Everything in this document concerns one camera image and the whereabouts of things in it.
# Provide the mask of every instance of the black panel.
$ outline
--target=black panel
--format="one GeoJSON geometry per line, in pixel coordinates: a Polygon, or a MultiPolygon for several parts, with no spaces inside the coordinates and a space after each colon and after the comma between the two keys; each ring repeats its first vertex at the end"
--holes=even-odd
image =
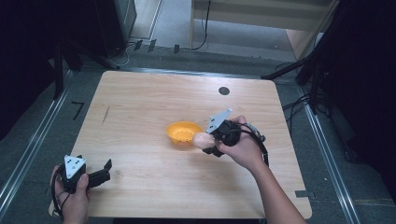
{"type": "Polygon", "coordinates": [[[355,133],[348,146],[382,175],[396,201],[396,3],[359,1],[353,8],[333,41],[342,47],[327,57],[322,88],[355,133]]]}
{"type": "Polygon", "coordinates": [[[66,18],[68,40],[110,57],[127,46],[136,10],[134,0],[86,0],[76,3],[66,18]]]}
{"type": "Polygon", "coordinates": [[[0,7],[5,15],[0,27],[6,30],[0,41],[0,140],[54,79],[45,50],[32,32],[34,22],[25,20],[28,15],[37,18],[39,14],[26,6],[22,3],[13,10],[0,7]]]}

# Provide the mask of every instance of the human hand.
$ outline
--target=human hand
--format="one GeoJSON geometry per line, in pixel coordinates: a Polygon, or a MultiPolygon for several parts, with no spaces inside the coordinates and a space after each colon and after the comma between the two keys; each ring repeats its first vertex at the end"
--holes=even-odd
{"type": "MultiPolygon", "coordinates": [[[[59,166],[55,166],[52,171],[52,178],[59,166]]],[[[89,183],[87,174],[83,174],[77,183],[76,192],[69,194],[64,191],[61,180],[55,180],[55,195],[58,199],[59,207],[64,213],[64,223],[87,223],[88,221],[88,200],[89,191],[86,190],[89,183]]]]}
{"type": "MultiPolygon", "coordinates": [[[[241,124],[247,123],[244,116],[231,119],[231,121],[241,124]]],[[[241,125],[241,129],[250,132],[250,130],[243,125],[241,125]]],[[[248,133],[241,133],[239,142],[233,147],[228,147],[220,141],[216,141],[216,147],[219,151],[229,155],[234,161],[247,168],[250,172],[252,172],[257,165],[264,163],[262,151],[248,133]]]]}

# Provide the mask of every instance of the floor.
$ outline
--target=floor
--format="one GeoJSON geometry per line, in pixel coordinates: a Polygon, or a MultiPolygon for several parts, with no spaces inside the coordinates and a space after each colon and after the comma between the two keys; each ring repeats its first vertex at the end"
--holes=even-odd
{"type": "Polygon", "coordinates": [[[134,5],[138,16],[134,22],[131,37],[151,39],[163,0],[135,0],[134,5]]]}
{"type": "MultiPolygon", "coordinates": [[[[136,7],[144,4],[151,6],[152,1],[155,0],[144,1],[144,3],[141,0],[136,1],[138,3],[136,7]]],[[[150,40],[156,40],[157,47],[171,49],[175,45],[180,45],[181,49],[190,47],[191,1],[162,0],[158,18],[151,18],[156,20],[155,25],[152,26],[152,36],[135,38],[133,35],[135,40],[143,39],[147,44],[150,40]]],[[[201,46],[204,39],[205,21],[194,20],[192,47],[201,46]]],[[[284,62],[296,60],[284,29],[219,21],[208,21],[207,39],[198,51],[284,62]]]]}

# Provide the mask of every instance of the wooden table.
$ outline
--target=wooden table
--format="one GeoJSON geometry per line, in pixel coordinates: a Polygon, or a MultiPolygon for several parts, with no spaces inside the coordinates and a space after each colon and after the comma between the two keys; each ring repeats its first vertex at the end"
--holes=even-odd
{"type": "Polygon", "coordinates": [[[92,217],[263,218],[251,174],[231,158],[172,144],[166,127],[189,120],[207,128],[209,116],[232,108],[266,137],[270,167],[305,218],[308,198],[272,81],[105,72],[72,155],[87,172],[113,161],[111,180],[92,189],[92,217]],[[219,93],[220,87],[230,90],[219,93]]]}

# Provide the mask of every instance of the wire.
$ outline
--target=wire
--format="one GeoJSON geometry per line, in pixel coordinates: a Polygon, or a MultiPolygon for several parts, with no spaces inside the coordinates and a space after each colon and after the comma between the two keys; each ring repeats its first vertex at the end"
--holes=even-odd
{"type": "Polygon", "coordinates": [[[64,203],[66,203],[67,199],[70,197],[70,193],[67,194],[67,197],[64,199],[64,202],[61,205],[61,211],[64,209],[64,203]]]}
{"type": "Polygon", "coordinates": [[[127,57],[128,57],[128,60],[126,61],[126,63],[114,63],[113,61],[111,61],[111,60],[109,60],[109,59],[107,59],[110,63],[112,63],[112,64],[114,64],[114,65],[116,65],[116,66],[124,66],[125,64],[127,64],[127,63],[129,63],[129,54],[128,54],[128,49],[130,48],[130,47],[132,47],[133,45],[130,45],[130,46],[128,46],[126,49],[125,49],[125,54],[127,55],[127,57]]]}
{"type": "Polygon", "coordinates": [[[256,144],[259,146],[260,150],[262,151],[262,158],[264,159],[265,164],[267,164],[267,166],[269,166],[269,161],[268,161],[268,150],[265,147],[264,143],[262,142],[262,140],[259,138],[259,136],[257,136],[255,134],[255,131],[252,130],[251,127],[249,127],[246,123],[236,123],[239,126],[245,126],[247,127],[249,131],[243,130],[243,129],[233,129],[230,131],[227,131],[223,134],[229,134],[229,133],[247,133],[248,135],[250,135],[251,138],[253,138],[253,140],[256,142],[256,144]]]}
{"type": "MultiPolygon", "coordinates": [[[[292,119],[293,119],[294,115],[296,115],[298,112],[303,110],[307,105],[309,105],[310,101],[311,101],[311,98],[309,97],[309,94],[305,94],[305,95],[301,96],[300,98],[298,98],[294,103],[290,103],[290,104],[282,106],[282,109],[284,111],[290,108],[290,116],[288,119],[286,119],[286,122],[289,123],[290,136],[292,134],[292,129],[293,129],[293,120],[292,119]],[[294,107],[299,104],[302,104],[302,105],[300,105],[300,107],[298,107],[297,109],[294,109],[294,107]]],[[[324,102],[325,102],[325,98],[317,98],[315,101],[315,105],[318,108],[318,106],[322,105],[324,102]]],[[[323,107],[325,109],[324,111],[322,109],[318,109],[318,111],[323,114],[327,114],[326,113],[326,110],[327,110],[326,105],[324,105],[323,107]]]]}
{"type": "Polygon", "coordinates": [[[198,50],[198,49],[200,49],[200,48],[204,45],[204,43],[206,42],[206,39],[207,39],[207,21],[209,20],[210,2],[211,2],[211,1],[209,1],[208,5],[207,5],[206,22],[205,22],[205,38],[204,38],[204,41],[202,42],[202,44],[201,44],[200,47],[195,48],[195,49],[188,49],[188,50],[198,50]]]}
{"type": "Polygon", "coordinates": [[[113,59],[113,58],[115,58],[115,57],[118,56],[121,52],[125,51],[125,49],[127,49],[128,47],[131,47],[131,45],[133,45],[133,44],[136,44],[136,42],[128,40],[128,44],[127,44],[126,47],[124,47],[124,48],[118,50],[115,54],[113,54],[113,55],[111,55],[111,56],[109,56],[109,57],[107,57],[107,58],[108,58],[108,59],[113,59]]]}
{"type": "MultiPolygon", "coordinates": [[[[201,27],[202,27],[202,30],[203,30],[204,32],[207,33],[207,31],[205,30],[205,27],[204,27],[204,19],[201,19],[201,27]]],[[[209,44],[206,43],[206,48],[203,49],[202,51],[205,51],[205,50],[207,50],[208,48],[209,48],[209,44]]]]}
{"type": "Polygon", "coordinates": [[[280,66],[282,66],[282,65],[285,65],[285,64],[287,64],[287,63],[280,63],[280,64],[278,64],[276,67],[275,67],[275,72],[277,72],[277,69],[280,67],[280,66]]]}
{"type": "Polygon", "coordinates": [[[50,190],[51,190],[51,196],[52,196],[52,201],[53,201],[53,206],[55,208],[56,213],[58,214],[58,216],[63,219],[64,218],[64,213],[62,212],[62,209],[59,208],[59,204],[58,204],[58,200],[56,198],[55,195],[55,181],[56,181],[56,177],[58,176],[58,174],[62,171],[62,166],[60,166],[55,173],[53,174],[52,177],[52,182],[50,185],[50,190]]]}

